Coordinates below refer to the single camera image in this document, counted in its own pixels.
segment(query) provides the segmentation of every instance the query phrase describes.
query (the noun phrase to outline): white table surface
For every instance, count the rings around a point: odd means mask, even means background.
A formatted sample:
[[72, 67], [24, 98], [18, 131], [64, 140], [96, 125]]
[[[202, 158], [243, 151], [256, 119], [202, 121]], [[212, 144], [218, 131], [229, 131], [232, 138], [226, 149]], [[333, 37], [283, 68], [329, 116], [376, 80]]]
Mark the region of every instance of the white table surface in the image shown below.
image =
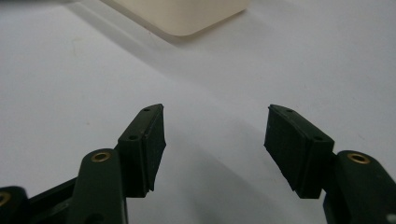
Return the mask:
[[252, 0], [198, 35], [144, 28], [104, 2], [0, 2], [0, 186], [29, 196], [114, 147], [164, 104], [156, 189], [130, 223], [326, 223], [266, 152], [269, 104], [295, 109], [396, 178], [396, 1]]

